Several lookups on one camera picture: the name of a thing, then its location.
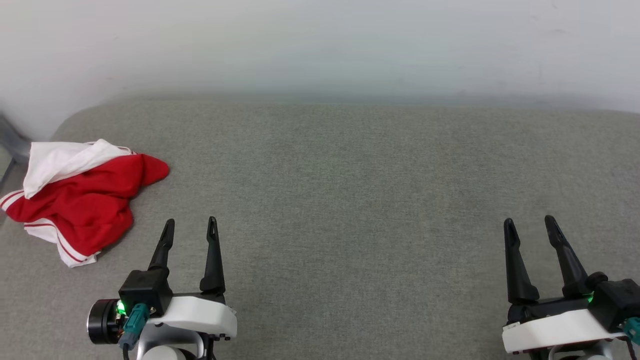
red cloth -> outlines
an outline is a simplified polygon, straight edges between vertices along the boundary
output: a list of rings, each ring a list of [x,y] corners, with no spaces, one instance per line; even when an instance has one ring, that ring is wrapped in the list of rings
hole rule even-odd
[[[17,200],[7,198],[4,202],[13,203],[6,213],[13,220],[26,223],[25,228],[57,227],[63,237],[59,246],[71,259],[82,263],[118,241],[131,227],[129,199],[142,186],[168,174],[169,166],[159,159],[144,154],[120,156],[82,174],[47,184],[29,200],[22,195]]]

robotic arm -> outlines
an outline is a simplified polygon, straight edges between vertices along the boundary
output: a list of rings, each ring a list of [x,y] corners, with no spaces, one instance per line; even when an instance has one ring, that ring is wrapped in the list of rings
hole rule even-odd
[[[540,300],[520,255],[520,238],[512,219],[504,222],[508,300],[511,303],[502,342],[507,352],[529,354],[532,360],[553,360],[556,354],[582,351],[563,359],[612,359],[611,342],[640,344],[640,287],[631,279],[609,281],[602,272],[589,276],[556,220],[545,225],[555,248],[564,286],[563,296]]]
[[[167,277],[167,259],[173,246],[175,222],[169,219],[147,270],[132,271],[119,299],[98,300],[87,318],[87,332],[94,344],[115,344],[124,359],[138,345],[139,360],[215,359],[215,341],[237,334],[236,312],[226,305],[220,237],[214,217],[209,218],[209,250],[200,292],[174,294]],[[195,344],[193,354],[171,345]]]

gray table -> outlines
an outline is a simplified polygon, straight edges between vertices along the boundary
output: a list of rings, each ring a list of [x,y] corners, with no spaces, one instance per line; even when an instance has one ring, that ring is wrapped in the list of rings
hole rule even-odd
[[[562,286],[546,214],[588,272],[640,279],[638,115],[163,101],[82,111],[55,136],[98,138],[171,174],[132,201],[134,226],[93,265],[69,269],[2,225],[2,358],[118,359],[89,342],[86,314],[147,265],[170,217],[174,291],[197,289],[218,219],[239,321],[220,360],[510,357],[506,217],[543,297]]]

silver metal part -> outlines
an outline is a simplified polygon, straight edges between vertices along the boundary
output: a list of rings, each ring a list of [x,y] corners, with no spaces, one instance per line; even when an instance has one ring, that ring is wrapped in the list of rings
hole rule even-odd
[[[564,345],[556,345],[551,348],[549,352],[548,360],[555,360],[556,352]],[[584,351],[584,355],[580,356],[578,360],[612,360],[613,353],[611,352],[611,342],[606,340],[600,340],[596,345]]]
[[[195,344],[196,358],[204,356],[204,341],[199,333],[166,324],[146,324],[138,340],[138,359],[142,359],[151,348],[161,345]]]
[[[186,360],[186,357],[176,348],[161,345],[147,351],[141,360]]]

red and white garment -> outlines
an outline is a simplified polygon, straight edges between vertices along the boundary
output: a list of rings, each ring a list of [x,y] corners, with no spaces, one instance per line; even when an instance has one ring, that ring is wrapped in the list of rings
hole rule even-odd
[[[27,233],[55,243],[69,267],[91,264],[133,224],[129,199],[169,166],[105,140],[34,142],[23,190],[0,199]]]

